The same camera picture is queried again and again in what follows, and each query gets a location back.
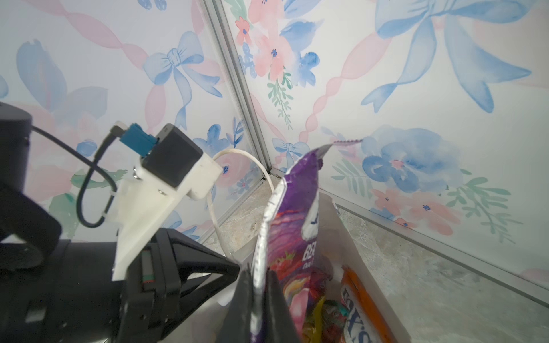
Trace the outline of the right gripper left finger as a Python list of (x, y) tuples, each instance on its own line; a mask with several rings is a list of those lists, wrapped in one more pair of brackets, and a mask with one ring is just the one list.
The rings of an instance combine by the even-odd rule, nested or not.
[(252, 273), (250, 268), (241, 271), (230, 306), (222, 323), (216, 343), (249, 343), (253, 303)]

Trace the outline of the purple snack packet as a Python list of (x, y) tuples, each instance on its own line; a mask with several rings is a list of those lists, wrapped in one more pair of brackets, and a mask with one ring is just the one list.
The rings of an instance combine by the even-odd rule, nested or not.
[(335, 141), (306, 151), (285, 172), (265, 209), (252, 260), (253, 303), (251, 342), (264, 341), (264, 301), (267, 271), (276, 272), (284, 298), (302, 342), (308, 314), (325, 297), (328, 277), (314, 266), (320, 227), (319, 174), (332, 147), (356, 141)]

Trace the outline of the floral paper gift bag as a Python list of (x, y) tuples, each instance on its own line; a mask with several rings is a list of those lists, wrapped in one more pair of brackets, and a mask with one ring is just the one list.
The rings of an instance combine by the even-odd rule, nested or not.
[[(409, 342), (411, 340), (409, 333), (366, 267), (349, 231), (340, 218), (337, 205), (330, 196), (320, 191), (320, 187), (319, 192), (320, 227), (314, 266), (327, 274), (328, 279), (322, 285), (325, 298), (342, 303), (340, 292), (343, 267), (350, 267), (357, 273), (365, 289), (373, 298), (397, 342)], [(252, 271), (252, 261), (241, 271), (246, 268), (250, 268)]]

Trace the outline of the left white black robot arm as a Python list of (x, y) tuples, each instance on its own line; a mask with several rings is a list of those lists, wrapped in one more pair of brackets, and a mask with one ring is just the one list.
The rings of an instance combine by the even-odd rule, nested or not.
[(74, 243), (61, 223), (24, 194), (31, 115), (1, 105), (1, 341), (159, 342), (232, 284), (239, 266), (163, 227), (182, 198), (206, 197), (220, 166), (168, 124), (151, 136), (136, 124), (111, 128), (140, 160), (117, 184), (103, 220), (120, 225), (115, 242)]

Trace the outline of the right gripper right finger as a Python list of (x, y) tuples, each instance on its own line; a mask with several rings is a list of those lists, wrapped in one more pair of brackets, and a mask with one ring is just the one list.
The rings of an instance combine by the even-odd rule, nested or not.
[(300, 343), (295, 324), (284, 298), (276, 272), (267, 271), (264, 301), (264, 341), (267, 343)]

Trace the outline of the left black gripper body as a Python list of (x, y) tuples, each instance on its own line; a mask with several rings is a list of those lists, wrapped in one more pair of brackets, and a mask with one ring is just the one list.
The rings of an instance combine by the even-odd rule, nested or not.
[(106, 242), (57, 245), (31, 293), (27, 342), (158, 342), (240, 272), (227, 257), (165, 228), (118, 281), (115, 250)]

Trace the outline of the green Fox's candy bag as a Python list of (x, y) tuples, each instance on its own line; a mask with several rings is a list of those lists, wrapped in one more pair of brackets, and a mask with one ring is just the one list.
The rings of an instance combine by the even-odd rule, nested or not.
[(348, 309), (336, 300), (322, 297), (307, 315), (302, 330), (302, 342), (344, 342), (343, 329)]

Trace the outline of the orange Fox's candy bag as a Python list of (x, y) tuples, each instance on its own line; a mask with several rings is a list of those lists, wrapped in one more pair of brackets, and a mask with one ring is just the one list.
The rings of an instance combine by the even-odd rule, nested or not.
[(340, 294), (348, 312), (340, 342), (397, 342), (357, 273), (348, 266), (343, 267)]

